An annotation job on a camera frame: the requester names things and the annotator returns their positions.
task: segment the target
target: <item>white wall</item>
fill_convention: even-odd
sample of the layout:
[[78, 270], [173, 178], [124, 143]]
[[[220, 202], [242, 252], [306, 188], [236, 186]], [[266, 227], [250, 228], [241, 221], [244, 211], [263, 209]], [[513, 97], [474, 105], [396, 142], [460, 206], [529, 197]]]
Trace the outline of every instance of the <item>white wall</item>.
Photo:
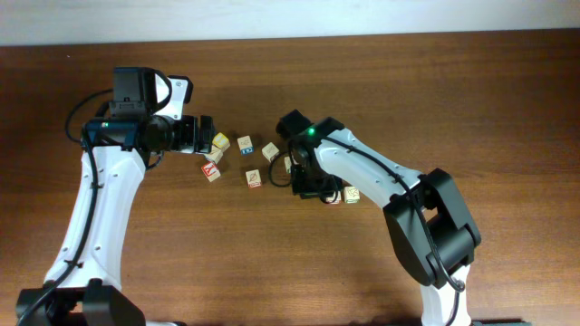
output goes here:
[[0, 0], [0, 44], [580, 27], [580, 0]]

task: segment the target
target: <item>wood grain surface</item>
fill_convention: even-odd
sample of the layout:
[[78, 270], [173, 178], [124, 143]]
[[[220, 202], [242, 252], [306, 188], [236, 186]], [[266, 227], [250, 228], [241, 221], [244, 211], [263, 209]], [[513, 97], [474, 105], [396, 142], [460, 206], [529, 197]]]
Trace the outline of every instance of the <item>wood grain surface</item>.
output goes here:
[[[233, 144], [208, 183], [168, 154], [133, 202], [123, 292], [153, 320], [338, 325], [421, 316], [382, 211], [301, 201], [266, 181], [281, 116], [333, 116], [386, 157], [455, 177], [483, 242], [468, 278], [476, 320], [580, 320], [580, 31], [0, 48], [0, 324], [62, 243], [81, 149], [63, 122], [112, 68], [195, 83], [186, 113]], [[96, 110], [85, 108], [72, 125]], [[239, 154], [236, 137], [258, 151]], [[248, 189], [244, 171], [266, 183]]]

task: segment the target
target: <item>brown tabletop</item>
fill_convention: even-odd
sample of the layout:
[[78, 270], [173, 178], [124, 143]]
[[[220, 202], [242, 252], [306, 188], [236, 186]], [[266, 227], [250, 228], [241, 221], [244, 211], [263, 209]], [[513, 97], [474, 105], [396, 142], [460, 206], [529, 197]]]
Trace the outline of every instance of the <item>brown tabletop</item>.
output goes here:
[[[266, 181], [281, 116], [333, 116], [403, 166], [454, 176], [483, 242], [468, 278], [476, 320], [580, 319], [580, 32], [406, 34], [268, 41], [0, 48], [0, 324], [39, 287], [73, 210], [81, 149], [64, 119], [150, 66], [195, 83], [185, 112], [232, 147], [208, 183], [201, 156], [166, 155], [135, 197], [123, 292], [153, 320], [335, 325], [421, 316], [419, 285], [367, 197], [325, 206]], [[97, 108], [75, 117], [72, 129]], [[242, 157], [236, 138], [256, 153]], [[259, 168], [262, 187], [245, 171]]]

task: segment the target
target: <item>robotic arm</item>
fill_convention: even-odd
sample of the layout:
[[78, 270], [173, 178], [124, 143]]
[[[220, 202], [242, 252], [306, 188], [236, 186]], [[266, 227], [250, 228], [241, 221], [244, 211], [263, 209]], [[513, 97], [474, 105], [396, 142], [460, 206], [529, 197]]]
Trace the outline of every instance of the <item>robotic arm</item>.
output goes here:
[[[423, 325], [471, 324], [463, 290], [481, 237], [449, 174], [402, 167], [333, 118], [313, 124], [295, 110], [276, 131], [298, 163], [292, 166], [295, 195], [332, 197], [340, 187], [324, 180], [344, 179], [382, 208], [399, 262], [421, 285]], [[426, 222], [422, 210], [434, 208], [438, 214]]]
[[[193, 84], [150, 68], [116, 68], [113, 101], [83, 126], [81, 186], [42, 289], [22, 290], [18, 325], [185, 325], [145, 322], [121, 294], [121, 251], [133, 198], [152, 154], [209, 153], [211, 117], [182, 115]], [[71, 311], [82, 302], [82, 313]]]

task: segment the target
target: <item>cable clip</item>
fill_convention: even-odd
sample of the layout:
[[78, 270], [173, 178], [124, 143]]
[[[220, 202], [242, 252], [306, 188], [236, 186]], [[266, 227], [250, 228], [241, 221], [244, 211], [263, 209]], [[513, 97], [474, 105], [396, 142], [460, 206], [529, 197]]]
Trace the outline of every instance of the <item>cable clip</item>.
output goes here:
[[460, 288], [462, 291], [465, 290], [465, 283], [461, 280], [457, 280], [454, 278], [451, 278], [451, 280], [453, 280], [453, 282], [455, 282], [455, 284], [457, 285], [458, 288]]
[[347, 153], [353, 152], [353, 151], [355, 151], [355, 149], [356, 149], [356, 147], [354, 145], [348, 145], [348, 146], [346, 146], [346, 152]]
[[73, 261], [70, 261], [70, 260], [64, 260], [64, 262], [67, 263], [69, 266], [75, 266], [75, 267], [82, 268], [82, 263], [75, 264]]

